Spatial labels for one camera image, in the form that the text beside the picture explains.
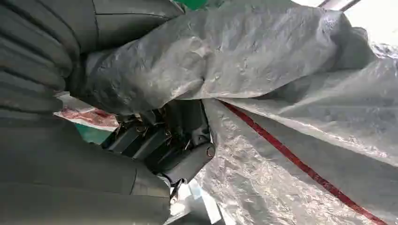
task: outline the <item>plastic sheet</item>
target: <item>plastic sheet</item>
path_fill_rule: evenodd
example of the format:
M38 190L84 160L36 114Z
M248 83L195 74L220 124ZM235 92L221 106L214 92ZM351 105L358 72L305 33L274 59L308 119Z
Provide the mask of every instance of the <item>plastic sheet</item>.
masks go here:
M205 99L197 180L238 224L398 224L398 62L341 12L225 2L87 65L83 97L111 113Z

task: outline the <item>gray tarp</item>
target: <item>gray tarp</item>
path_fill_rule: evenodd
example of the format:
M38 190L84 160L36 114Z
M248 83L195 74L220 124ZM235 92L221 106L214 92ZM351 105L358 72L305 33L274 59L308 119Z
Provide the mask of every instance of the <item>gray tarp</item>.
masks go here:
M205 99L217 155L197 179L239 224L398 224L398 62L365 36L341 12L225 3L92 55L75 95L121 114Z

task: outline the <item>bolt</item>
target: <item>bolt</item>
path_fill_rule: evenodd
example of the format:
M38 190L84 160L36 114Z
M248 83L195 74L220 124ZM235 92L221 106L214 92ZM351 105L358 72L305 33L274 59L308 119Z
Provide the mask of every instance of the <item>bolt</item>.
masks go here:
M206 151L207 156L210 158L213 158L215 155L215 149L213 147L209 147Z
M175 204L177 203L177 201L178 201L177 197L174 196L173 198L170 199L170 204Z
M136 127L137 132L141 133L145 131L145 127Z

